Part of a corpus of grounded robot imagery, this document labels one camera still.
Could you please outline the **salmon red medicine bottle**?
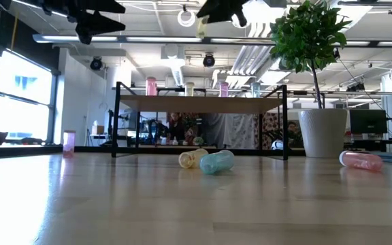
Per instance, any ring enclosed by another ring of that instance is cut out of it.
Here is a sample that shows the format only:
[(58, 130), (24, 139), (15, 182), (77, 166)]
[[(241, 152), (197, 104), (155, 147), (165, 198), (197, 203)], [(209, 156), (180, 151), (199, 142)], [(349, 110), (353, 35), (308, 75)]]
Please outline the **salmon red medicine bottle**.
[(374, 154), (343, 151), (339, 156), (340, 163), (345, 167), (365, 169), (379, 172), (383, 167), (383, 160)]
[(146, 78), (146, 95), (157, 96), (157, 79), (154, 77)]

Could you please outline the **person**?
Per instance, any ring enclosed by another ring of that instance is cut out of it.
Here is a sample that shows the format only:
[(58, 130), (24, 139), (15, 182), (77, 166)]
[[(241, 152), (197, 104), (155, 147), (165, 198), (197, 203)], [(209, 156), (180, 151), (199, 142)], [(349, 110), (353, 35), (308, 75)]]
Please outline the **person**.
[(288, 122), (288, 132), (289, 132), (289, 147), (300, 148), (302, 145), (301, 131), (295, 121), (290, 120)]
[(173, 141), (177, 139), (178, 141), (185, 140), (185, 128), (182, 122), (182, 117), (178, 112), (172, 112), (170, 114), (169, 121), (169, 139)]

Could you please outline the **green leafy plant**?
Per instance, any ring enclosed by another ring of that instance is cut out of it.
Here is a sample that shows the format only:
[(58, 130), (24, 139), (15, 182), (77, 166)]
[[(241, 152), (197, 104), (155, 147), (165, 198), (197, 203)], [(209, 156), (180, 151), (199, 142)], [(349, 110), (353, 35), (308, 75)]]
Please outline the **green leafy plant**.
[(326, 3), (314, 4), (306, 0), (270, 25), (270, 39), (274, 43), (271, 57), (280, 60), (281, 68), (297, 74), (312, 73), (320, 109), (323, 102), (316, 72), (336, 62), (335, 45), (345, 47), (347, 40), (343, 30), (351, 23), (341, 17), (339, 11)]

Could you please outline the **white ventilation duct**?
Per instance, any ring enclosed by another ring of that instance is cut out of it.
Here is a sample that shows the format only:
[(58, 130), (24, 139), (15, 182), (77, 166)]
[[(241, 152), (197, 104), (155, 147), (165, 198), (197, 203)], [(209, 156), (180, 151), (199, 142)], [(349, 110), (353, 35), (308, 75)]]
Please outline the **white ventilation duct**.
[(161, 47), (161, 64), (171, 69), (176, 86), (184, 85), (182, 67), (186, 65), (184, 47), (177, 44), (165, 44)]

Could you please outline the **patterned brown cloth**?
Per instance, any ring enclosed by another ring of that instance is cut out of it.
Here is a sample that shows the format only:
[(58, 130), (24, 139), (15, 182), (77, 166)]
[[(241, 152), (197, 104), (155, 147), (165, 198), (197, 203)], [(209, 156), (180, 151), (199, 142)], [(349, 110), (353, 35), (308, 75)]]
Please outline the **patterned brown cloth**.
[(269, 146), (275, 140), (282, 139), (282, 115), (266, 112), (263, 115), (263, 146)]

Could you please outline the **long ceiling light strip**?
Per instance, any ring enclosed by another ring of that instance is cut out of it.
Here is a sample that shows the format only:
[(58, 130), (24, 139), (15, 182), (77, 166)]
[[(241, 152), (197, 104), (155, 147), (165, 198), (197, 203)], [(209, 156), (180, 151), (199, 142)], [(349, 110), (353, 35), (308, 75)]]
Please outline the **long ceiling light strip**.
[[(76, 43), (80, 42), (77, 36), (70, 35), (40, 35), (34, 34), (37, 43)], [(91, 43), (134, 43), (134, 44), (224, 44), (224, 45), (253, 45), (271, 46), (270, 39), (249, 37), (173, 37), (173, 36), (94, 36)]]

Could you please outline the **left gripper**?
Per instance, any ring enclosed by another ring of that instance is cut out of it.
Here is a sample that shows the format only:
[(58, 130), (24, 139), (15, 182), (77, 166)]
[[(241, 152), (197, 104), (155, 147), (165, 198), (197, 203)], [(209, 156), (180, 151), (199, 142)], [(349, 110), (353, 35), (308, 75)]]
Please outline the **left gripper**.
[[(76, 20), (76, 33), (82, 44), (90, 44), (93, 36), (116, 31), (124, 31), (126, 26), (102, 16), (99, 12), (124, 14), (126, 8), (115, 0), (42, 0), (46, 15), (63, 15), (68, 20)], [(98, 11), (94, 14), (86, 10)]]

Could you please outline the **black computer monitor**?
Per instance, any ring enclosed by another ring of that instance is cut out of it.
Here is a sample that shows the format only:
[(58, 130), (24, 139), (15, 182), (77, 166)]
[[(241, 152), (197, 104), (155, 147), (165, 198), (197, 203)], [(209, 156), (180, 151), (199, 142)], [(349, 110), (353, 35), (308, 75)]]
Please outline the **black computer monitor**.
[(387, 133), (387, 115), (384, 110), (349, 110), (350, 131), (353, 134)]

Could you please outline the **white cloth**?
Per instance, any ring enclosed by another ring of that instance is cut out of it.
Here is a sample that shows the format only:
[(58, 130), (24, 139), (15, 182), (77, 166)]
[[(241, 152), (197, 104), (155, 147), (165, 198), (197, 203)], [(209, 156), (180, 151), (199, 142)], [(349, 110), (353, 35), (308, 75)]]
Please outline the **white cloth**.
[(202, 135), (219, 149), (255, 149), (254, 114), (202, 114)]

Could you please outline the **wooden shelf black metal legs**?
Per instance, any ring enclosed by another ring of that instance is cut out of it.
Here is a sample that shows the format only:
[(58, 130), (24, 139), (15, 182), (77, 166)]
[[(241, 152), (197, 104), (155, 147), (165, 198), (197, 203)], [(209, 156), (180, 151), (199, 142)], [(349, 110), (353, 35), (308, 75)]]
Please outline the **wooden shelf black metal legs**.
[(287, 132), (287, 87), (277, 86), (263, 98), (237, 97), (179, 97), (179, 96), (148, 96), (137, 95), (122, 82), (117, 82), (114, 99), (114, 119), (112, 125), (111, 157), (115, 158), (118, 147), (118, 113), (123, 103), (134, 109), (138, 115), (136, 123), (140, 122), (141, 112), (188, 112), (188, 113), (217, 113), (217, 114), (258, 114), (276, 107), (282, 107), (282, 160), (289, 159)]

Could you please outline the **black aluminium table frame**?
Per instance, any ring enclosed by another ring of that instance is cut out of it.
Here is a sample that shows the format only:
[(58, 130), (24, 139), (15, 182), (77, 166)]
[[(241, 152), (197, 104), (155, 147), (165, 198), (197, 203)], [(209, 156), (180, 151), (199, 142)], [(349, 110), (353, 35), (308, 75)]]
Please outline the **black aluminium table frame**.
[[(139, 148), (118, 147), (118, 154), (181, 154), (182, 152), (192, 151), (193, 148), (170, 147), (164, 146), (150, 148), (149, 146), (141, 146)], [(230, 149), (234, 155), (238, 156), (259, 156), (259, 157), (283, 157), (282, 150), (248, 150), (248, 149)], [(3, 157), (19, 157), (32, 156), (41, 154), (57, 154), (62, 153), (62, 146), (0, 146), (0, 158)], [(111, 147), (92, 147), (92, 146), (76, 146), (75, 152), (83, 153), (112, 153)], [(392, 163), (392, 153), (390, 152), (370, 152), (370, 154), (378, 155), (383, 161)]]

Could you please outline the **white plant pot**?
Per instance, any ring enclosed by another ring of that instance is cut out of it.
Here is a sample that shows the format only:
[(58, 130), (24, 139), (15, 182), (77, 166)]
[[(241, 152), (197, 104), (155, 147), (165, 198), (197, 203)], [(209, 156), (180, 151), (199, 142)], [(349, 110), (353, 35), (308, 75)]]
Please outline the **white plant pot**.
[(299, 113), (299, 125), (307, 157), (338, 158), (344, 147), (347, 111), (311, 109)]

